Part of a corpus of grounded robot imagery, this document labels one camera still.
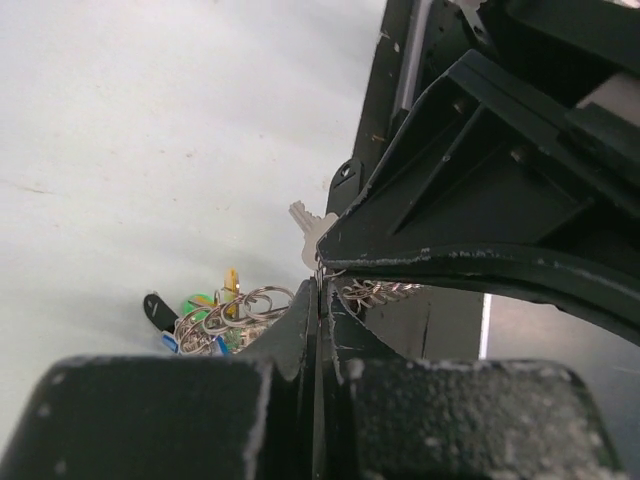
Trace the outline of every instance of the key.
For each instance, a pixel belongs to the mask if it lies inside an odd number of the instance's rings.
[[[297,201],[289,207],[289,213],[304,233],[304,248],[302,261],[314,272],[320,269],[318,261],[318,241],[336,223],[338,216],[328,213],[324,217],[316,217],[307,211],[304,203]]]

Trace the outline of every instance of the white floor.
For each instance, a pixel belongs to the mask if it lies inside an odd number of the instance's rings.
[[[166,353],[141,308],[308,275],[385,0],[0,3],[0,449],[39,376]]]

